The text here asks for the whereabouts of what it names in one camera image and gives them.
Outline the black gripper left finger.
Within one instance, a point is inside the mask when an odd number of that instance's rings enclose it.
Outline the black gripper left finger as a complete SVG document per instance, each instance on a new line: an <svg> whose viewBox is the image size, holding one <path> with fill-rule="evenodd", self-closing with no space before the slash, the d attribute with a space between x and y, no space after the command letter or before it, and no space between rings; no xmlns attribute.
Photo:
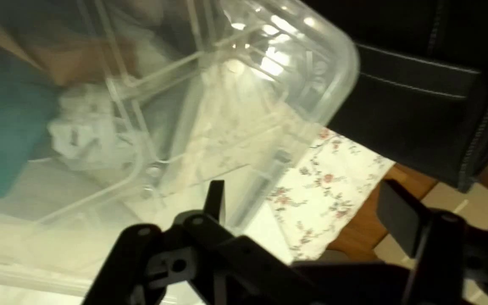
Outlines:
<svg viewBox="0 0 488 305"><path fill-rule="evenodd" d="M209 192L207 192L207 199L206 199L206 205L204 205L204 214L219 221L221 219L221 212L224 207L224 193L226 193L226 183L223 180L214 180L209 185Z"/></svg>

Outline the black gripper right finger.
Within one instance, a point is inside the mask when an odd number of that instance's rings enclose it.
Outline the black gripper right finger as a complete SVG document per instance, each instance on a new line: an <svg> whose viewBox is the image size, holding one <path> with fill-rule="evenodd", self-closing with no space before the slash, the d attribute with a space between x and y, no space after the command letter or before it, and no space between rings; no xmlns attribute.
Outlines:
<svg viewBox="0 0 488 305"><path fill-rule="evenodd" d="M380 185L378 219L411 258L417 256L429 209L395 180Z"/></svg>

